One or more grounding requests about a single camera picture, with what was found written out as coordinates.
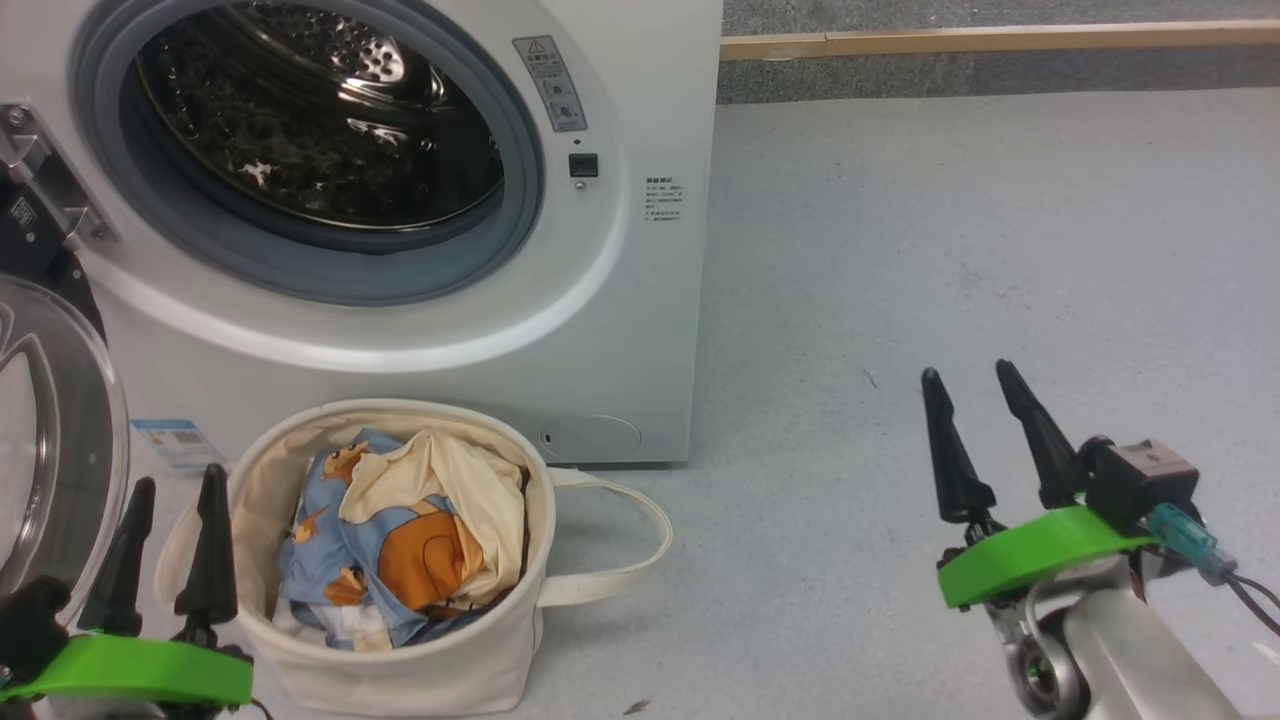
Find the perforated steel washer drum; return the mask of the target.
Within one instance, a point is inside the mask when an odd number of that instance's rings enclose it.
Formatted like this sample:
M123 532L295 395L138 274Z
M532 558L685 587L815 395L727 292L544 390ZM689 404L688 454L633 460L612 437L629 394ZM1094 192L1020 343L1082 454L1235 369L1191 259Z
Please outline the perforated steel washer drum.
M504 183L463 90L351 15L266 0L196 12L143 45L134 76L201 176L303 222L428 229Z

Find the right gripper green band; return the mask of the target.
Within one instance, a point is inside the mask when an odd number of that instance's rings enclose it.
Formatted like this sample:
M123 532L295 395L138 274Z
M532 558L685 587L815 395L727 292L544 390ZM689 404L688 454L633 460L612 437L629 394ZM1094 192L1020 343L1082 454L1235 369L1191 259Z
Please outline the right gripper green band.
M1146 666L1152 615L1135 592L1146 530L1123 533L1078 506L1087 474L1074 447L1010 360L995 370L1021 423L1039 478L1039 501L1059 509L1001 527L995 492L977 475L940 373L922 373L922 397L940 518L970 525L968 546L947 550L938 583L950 609L983 610L1012 693L1033 719L1157 719L1158 683Z

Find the blue energy label sticker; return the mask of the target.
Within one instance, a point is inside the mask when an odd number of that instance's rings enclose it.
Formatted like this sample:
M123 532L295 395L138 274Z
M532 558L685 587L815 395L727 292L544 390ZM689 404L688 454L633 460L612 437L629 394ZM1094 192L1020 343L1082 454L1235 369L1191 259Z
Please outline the blue energy label sticker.
M132 418L131 427L174 471L201 473L210 464L227 464L223 454L191 419Z

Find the white front-load washing machine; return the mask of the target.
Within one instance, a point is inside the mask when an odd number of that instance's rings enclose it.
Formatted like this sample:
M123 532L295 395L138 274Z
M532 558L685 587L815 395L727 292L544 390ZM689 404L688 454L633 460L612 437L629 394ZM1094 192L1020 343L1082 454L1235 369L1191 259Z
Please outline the white front-load washing machine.
M305 409L420 398L498 418L543 457L547 423L599 414L643 436L618 462L685 460L724 0L425 1L526 102L541 208L517 252L475 284L340 306L251 284L163 240L93 160L70 105L72 45L99 0L0 0L0 101L38 113L109 228L78 255L128 436L148 447L132 418L191 419L236 460ZM541 35L563 54L585 131L552 129L512 45ZM571 178L571 152L598 154L600 176Z

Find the washing machine door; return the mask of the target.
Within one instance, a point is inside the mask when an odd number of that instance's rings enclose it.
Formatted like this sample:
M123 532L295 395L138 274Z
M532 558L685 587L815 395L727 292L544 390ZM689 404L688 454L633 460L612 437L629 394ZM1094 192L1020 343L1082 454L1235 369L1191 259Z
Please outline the washing machine door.
M128 491L128 418L79 259L109 234L38 113L0 101L0 600L50 577L70 624Z

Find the blue cartoon print garment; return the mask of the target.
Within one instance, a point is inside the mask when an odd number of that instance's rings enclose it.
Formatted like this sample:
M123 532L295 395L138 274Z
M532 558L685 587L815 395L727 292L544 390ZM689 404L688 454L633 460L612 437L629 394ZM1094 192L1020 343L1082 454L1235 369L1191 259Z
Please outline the blue cartoon print garment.
M489 605L462 612L413 612L380 585L372 574L371 543L361 530L344 527L338 516L348 483L346 457L361 442L369 443L374 454L401 446L389 436L364 429L352 443L316 454L279 555L282 600L376 605L390 629L394 650L434 641L488 614Z

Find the grey warning label sticker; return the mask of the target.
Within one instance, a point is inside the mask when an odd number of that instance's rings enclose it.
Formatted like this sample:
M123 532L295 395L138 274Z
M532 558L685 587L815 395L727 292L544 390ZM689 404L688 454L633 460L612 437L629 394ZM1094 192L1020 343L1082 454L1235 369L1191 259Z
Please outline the grey warning label sticker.
M549 35L512 40L557 133L588 129L588 119L563 54Z

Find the pale yellow garment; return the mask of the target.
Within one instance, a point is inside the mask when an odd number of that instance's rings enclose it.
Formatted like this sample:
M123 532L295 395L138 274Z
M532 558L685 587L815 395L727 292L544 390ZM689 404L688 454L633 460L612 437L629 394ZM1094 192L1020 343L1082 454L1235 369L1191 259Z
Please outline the pale yellow garment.
M344 527L372 546L372 574L413 612L489 605L524 573L526 473L444 430L421 430L374 454L346 457Z

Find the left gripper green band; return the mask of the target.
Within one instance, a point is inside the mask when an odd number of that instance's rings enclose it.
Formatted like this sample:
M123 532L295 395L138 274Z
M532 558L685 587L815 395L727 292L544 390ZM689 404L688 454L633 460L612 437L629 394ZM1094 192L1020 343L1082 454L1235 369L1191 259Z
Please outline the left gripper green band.
M187 583L175 598L186 619L168 641L137 637L137 596L145 544L152 529L156 486L134 483L69 643L32 682L0 678L0 703L47 697L138 701L198 716L250 705L253 662L220 646L215 625L236 619L238 592L227 496L227 470L205 468L197 502L200 530Z

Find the cream fabric laundry basket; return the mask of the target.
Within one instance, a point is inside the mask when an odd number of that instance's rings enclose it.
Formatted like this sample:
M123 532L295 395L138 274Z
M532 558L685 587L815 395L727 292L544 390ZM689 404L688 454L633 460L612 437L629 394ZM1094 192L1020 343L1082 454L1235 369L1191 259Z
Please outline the cream fabric laundry basket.
M292 528L307 470L324 448L349 445L364 429L401 445L421 430L444 430L524 468L524 573L474 623L421 644L353 652L311 644L276 629L279 555ZM227 496L238 592L238 624L257 661L271 664L296 703L334 714L453 717L515 707L541 641L545 607L621 594L660 560L616 570L548 577L556 533L556 491L603 487L582 471L549 468L512 427L468 409L407 398L357 398L298 413L261 436L230 471Z

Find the white oval filter cover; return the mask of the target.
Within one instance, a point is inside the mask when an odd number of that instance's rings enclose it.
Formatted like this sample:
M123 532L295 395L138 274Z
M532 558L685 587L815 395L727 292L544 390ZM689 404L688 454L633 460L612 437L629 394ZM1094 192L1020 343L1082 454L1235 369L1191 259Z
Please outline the white oval filter cover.
M618 462L643 442L640 430L623 419L607 415L566 415L547 423L536 436L549 461Z

